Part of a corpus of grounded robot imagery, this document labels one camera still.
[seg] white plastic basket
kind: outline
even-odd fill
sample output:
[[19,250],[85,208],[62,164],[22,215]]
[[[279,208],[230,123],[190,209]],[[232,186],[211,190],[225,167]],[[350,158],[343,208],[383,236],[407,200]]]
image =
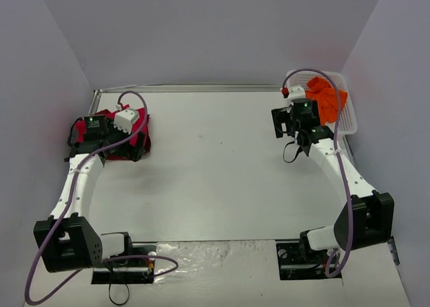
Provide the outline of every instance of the white plastic basket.
[[[355,134],[357,132],[357,120],[355,119],[354,108],[352,106],[352,100],[349,95],[348,86],[345,78],[342,74],[336,72],[326,72],[324,71],[337,85],[340,90],[344,90],[348,93],[347,103],[342,110],[341,117],[339,120],[339,136],[344,136],[346,134]],[[303,71],[296,73],[290,77],[287,81],[287,87],[293,87],[295,85],[301,85],[304,90],[309,89],[307,83],[314,77],[321,77],[321,75],[311,72]],[[331,130],[335,129],[335,124],[327,124]]]

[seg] gray wall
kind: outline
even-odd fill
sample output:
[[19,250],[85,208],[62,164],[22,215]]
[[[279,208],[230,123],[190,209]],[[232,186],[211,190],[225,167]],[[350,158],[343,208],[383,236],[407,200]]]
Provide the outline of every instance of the gray wall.
[[65,144],[91,91],[43,0],[0,0],[0,297],[22,306],[32,229],[62,188]]
[[340,71],[378,0],[45,0],[92,87]]
[[400,274],[413,306],[430,301],[429,15],[429,0],[380,0],[343,69],[359,127],[354,155],[396,201]]

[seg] orange cloth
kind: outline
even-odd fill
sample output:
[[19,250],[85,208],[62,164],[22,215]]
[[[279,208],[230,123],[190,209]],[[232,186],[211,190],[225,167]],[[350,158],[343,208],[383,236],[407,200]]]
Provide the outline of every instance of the orange cloth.
[[[306,97],[318,102],[321,124],[335,122],[337,118],[337,96],[335,89],[322,77],[314,77],[308,82],[308,87],[309,90],[306,91]],[[341,110],[343,110],[347,102],[348,93],[342,90],[339,90],[339,92],[341,94]]]

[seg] purple cable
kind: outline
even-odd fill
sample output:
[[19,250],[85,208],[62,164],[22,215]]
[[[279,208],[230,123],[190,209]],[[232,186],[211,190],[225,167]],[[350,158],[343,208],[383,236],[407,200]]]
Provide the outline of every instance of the purple cable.
[[[283,88],[285,87],[285,84],[287,83],[287,80],[290,77],[292,77],[296,73],[303,72],[303,71],[316,72],[316,73],[322,75],[323,77],[325,77],[327,79],[328,82],[330,82],[331,86],[336,91],[336,96],[337,96],[337,118],[336,118],[336,123],[335,123],[335,132],[334,132],[334,136],[333,136],[333,148],[336,151],[338,149],[337,148],[337,130],[339,129],[339,118],[341,117],[341,94],[339,93],[339,89],[337,88],[335,82],[333,82],[333,80],[327,74],[325,74],[324,72],[322,72],[320,70],[316,70],[316,69],[306,69],[306,68],[305,69],[298,69],[298,70],[292,71],[285,78],[284,82],[282,83],[282,87]],[[342,271],[342,269],[344,268],[344,266],[347,264],[347,261],[348,261],[348,258],[349,258],[349,254],[351,253],[351,249],[352,249],[353,225],[354,225],[353,224],[353,211],[352,211],[351,192],[349,191],[348,180],[347,180],[347,176],[346,176],[346,173],[345,173],[345,168],[343,167],[343,161],[342,161],[341,154],[339,154],[339,152],[337,152],[337,151],[336,151],[336,157],[337,157],[337,161],[339,162],[339,169],[341,171],[342,182],[343,182],[343,186],[345,188],[345,194],[346,194],[346,197],[347,197],[348,241],[347,241],[347,248],[345,250],[345,255],[342,258],[342,262],[339,264],[339,266],[332,273],[330,273],[330,265],[331,265],[331,261],[333,260],[333,258],[337,254],[338,249],[334,249],[332,251],[332,253],[330,254],[329,260],[327,260],[327,264],[326,264],[326,267],[325,267],[325,275],[328,278],[333,278],[333,277],[336,277],[337,275],[339,275],[340,272]]]
[[[102,147],[100,149],[97,149],[95,151],[93,151],[92,153],[88,154],[77,166],[77,171],[75,172],[75,174],[73,175],[72,178],[72,183],[71,183],[71,187],[70,187],[70,193],[69,193],[69,198],[67,200],[67,205],[64,208],[64,210],[62,211],[61,215],[58,217],[57,221],[54,223],[54,226],[49,230],[48,235],[46,235],[46,238],[44,239],[42,245],[40,245],[40,248],[38,250],[38,252],[36,253],[36,256],[34,257],[32,266],[30,267],[30,272],[28,273],[28,278],[27,278],[27,282],[26,282],[26,288],[24,291],[24,297],[26,299],[27,304],[29,304],[30,306],[37,306],[40,305],[42,303],[44,303],[45,301],[47,301],[49,298],[51,298],[57,291],[59,291],[59,289],[61,289],[61,287],[63,287],[67,282],[69,282],[74,276],[76,276],[79,272],[81,272],[81,270],[76,270],[74,273],[72,273],[71,275],[69,275],[62,283],[60,283],[58,286],[56,286],[49,294],[47,294],[45,297],[43,297],[41,300],[37,300],[37,301],[33,301],[30,297],[30,287],[32,284],[32,280],[34,277],[34,274],[36,272],[36,267],[37,264],[39,262],[39,259],[42,256],[43,251],[45,250],[46,246],[48,245],[49,240],[52,238],[52,236],[54,235],[56,229],[60,226],[60,223],[62,221],[62,219],[65,217],[67,211],[69,210],[70,206],[72,205],[72,201],[73,201],[73,194],[75,192],[75,188],[77,185],[77,181],[78,181],[78,177],[79,177],[79,171],[82,169],[82,167],[85,165],[85,163],[92,157],[95,156],[96,154],[109,150],[111,148],[115,148],[117,146],[120,146],[121,144],[124,144],[125,142],[128,142],[129,140],[131,140],[132,138],[134,138],[140,131],[142,131],[142,129],[145,127],[146,123],[148,122],[148,107],[146,106],[146,102],[144,100],[144,98],[138,94],[137,92],[134,91],[126,91],[121,93],[121,95],[118,98],[118,103],[121,102],[121,99],[123,98],[123,96],[125,96],[126,94],[134,94],[135,96],[137,96],[141,102],[143,103],[144,109],[145,109],[145,116],[144,119],[142,121],[142,124],[140,125],[139,129],[136,130],[135,132],[133,132],[131,135],[129,135],[127,138],[119,141],[119,142],[115,142],[113,144],[110,144],[108,146]],[[136,256],[123,256],[123,257],[116,257],[116,258],[111,258],[111,259],[115,259],[115,260],[111,260],[108,259],[108,261],[116,261],[116,260],[124,260],[124,259],[146,259],[144,258],[145,256],[141,256],[141,255],[136,255]],[[164,271],[158,275],[155,276],[160,276],[169,272],[172,272],[174,270],[176,270],[178,268],[178,263],[168,257],[162,257],[162,256],[150,256],[150,258],[154,258],[154,259],[162,259],[162,260],[168,260],[170,262],[173,262],[176,267]]]

